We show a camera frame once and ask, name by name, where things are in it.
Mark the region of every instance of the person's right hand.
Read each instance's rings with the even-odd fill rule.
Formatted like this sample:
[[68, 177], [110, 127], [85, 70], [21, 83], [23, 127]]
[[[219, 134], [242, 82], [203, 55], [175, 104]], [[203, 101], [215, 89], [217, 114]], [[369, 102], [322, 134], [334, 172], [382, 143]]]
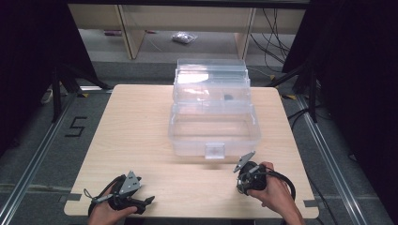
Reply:
[[[267, 172], [273, 169], [270, 162], [262, 162]], [[248, 190], [248, 194], [259, 201], [263, 207], [280, 214], [288, 224], [305, 224], [302, 215], [290, 195], [287, 184], [279, 178], [267, 175], [267, 187], [264, 190]]]

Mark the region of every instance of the floor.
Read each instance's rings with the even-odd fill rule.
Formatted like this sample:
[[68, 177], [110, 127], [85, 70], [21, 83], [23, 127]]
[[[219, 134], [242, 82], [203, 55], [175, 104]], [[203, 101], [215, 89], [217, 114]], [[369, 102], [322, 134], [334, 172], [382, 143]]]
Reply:
[[[105, 36], [101, 30], [81, 30], [81, 36], [89, 56], [101, 79], [110, 83], [125, 81], [123, 76], [129, 76], [130, 67], [144, 68], [146, 74], [156, 82], [150, 65], [157, 64], [164, 71], [173, 73], [178, 58], [237, 58], [237, 50], [232, 34], [192, 32], [197, 39], [187, 45], [172, 41], [172, 35], [177, 31], [154, 31], [146, 34], [140, 52], [135, 60], [127, 56], [122, 37]], [[279, 57], [278, 59], [264, 55], [254, 39], [263, 47], [267, 46], [269, 35], [253, 34], [248, 48], [246, 65], [253, 75], [253, 85], [263, 85], [270, 82], [273, 75], [282, 76], [284, 52], [280, 48], [268, 45], [268, 50]], [[294, 36], [279, 36], [280, 41], [288, 48]], [[279, 87], [286, 115], [292, 115], [302, 109], [300, 104], [305, 104], [305, 97], [291, 97], [292, 81], [283, 83]], [[54, 127], [48, 118], [52, 116], [52, 105], [43, 104], [32, 117], [30, 123], [19, 137], [17, 146], [8, 150], [0, 158], [0, 203], [9, 200], [13, 188], [18, 186], [26, 173], [33, 177], [28, 182], [28, 189], [23, 198], [16, 202], [18, 209], [11, 212], [10, 224], [85, 224], [86, 217], [68, 217], [63, 213], [63, 206], [68, 197], [74, 179], [79, 171], [79, 165], [84, 160], [86, 149], [95, 133], [103, 109], [110, 95], [90, 95], [90, 97], [65, 96], [65, 102], [73, 98], [67, 115], [59, 127]], [[76, 117], [87, 115], [87, 119], [76, 120]], [[290, 121], [294, 126], [293, 133], [296, 138], [309, 178], [313, 183], [314, 196], [318, 200], [320, 210], [319, 219], [308, 219], [308, 224], [392, 224], [385, 212], [372, 186], [367, 181], [359, 165], [348, 157], [344, 138], [335, 127], [326, 109], [317, 110], [319, 118], [315, 129], [311, 129], [312, 122], [308, 115], [301, 116], [296, 122]], [[70, 124], [84, 126], [84, 134], [78, 138], [66, 138], [75, 130], [70, 129]], [[36, 171], [27, 171], [31, 159], [37, 156], [37, 149], [42, 147], [43, 139], [49, 129], [55, 130], [56, 135], [50, 138], [49, 150], [45, 152], [44, 159], [38, 164]], [[316, 142], [314, 130], [321, 130], [325, 143]], [[343, 180], [332, 174], [342, 174]], [[360, 207], [364, 221], [356, 220], [347, 198], [343, 191], [351, 193], [354, 203]], [[209, 220], [151, 220], [146, 224], [231, 224], [229, 221]], [[279, 219], [259, 219], [255, 224], [280, 224]]]

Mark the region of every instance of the table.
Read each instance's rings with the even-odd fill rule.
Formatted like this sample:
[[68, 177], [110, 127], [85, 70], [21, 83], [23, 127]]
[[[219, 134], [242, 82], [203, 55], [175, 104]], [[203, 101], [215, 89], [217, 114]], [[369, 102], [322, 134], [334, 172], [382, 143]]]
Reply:
[[[239, 159], [210, 160], [179, 157], [168, 140], [167, 128], [173, 103], [172, 85], [117, 85], [99, 122], [71, 194], [65, 213], [85, 216], [90, 199], [83, 190], [98, 195], [120, 174], [134, 170], [143, 185], [134, 198], [155, 195], [141, 215], [145, 218], [279, 218], [254, 198], [237, 192]], [[253, 104], [262, 139], [253, 161], [274, 163], [275, 170], [289, 177], [297, 189], [296, 203], [305, 218], [316, 218], [317, 207], [305, 207], [314, 195], [299, 151], [274, 88], [253, 87]]]

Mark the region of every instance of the person's left hand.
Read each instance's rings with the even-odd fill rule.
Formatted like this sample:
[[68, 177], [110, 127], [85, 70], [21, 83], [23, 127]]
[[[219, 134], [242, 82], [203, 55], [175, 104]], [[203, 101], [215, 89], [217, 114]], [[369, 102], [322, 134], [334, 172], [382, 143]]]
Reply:
[[[111, 193], [112, 187], [109, 187], [102, 196]], [[123, 210], [116, 211], [108, 204], [108, 201], [97, 204], [91, 212], [88, 219], [88, 225], [114, 225], [121, 218], [137, 212], [137, 207], [132, 206]]]

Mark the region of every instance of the plastic box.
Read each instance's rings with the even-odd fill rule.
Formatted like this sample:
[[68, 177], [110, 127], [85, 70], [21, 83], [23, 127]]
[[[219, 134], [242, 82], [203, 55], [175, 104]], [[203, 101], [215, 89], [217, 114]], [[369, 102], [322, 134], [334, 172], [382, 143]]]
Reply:
[[178, 60], [169, 138], [177, 155], [224, 158], [261, 138], [242, 60]]

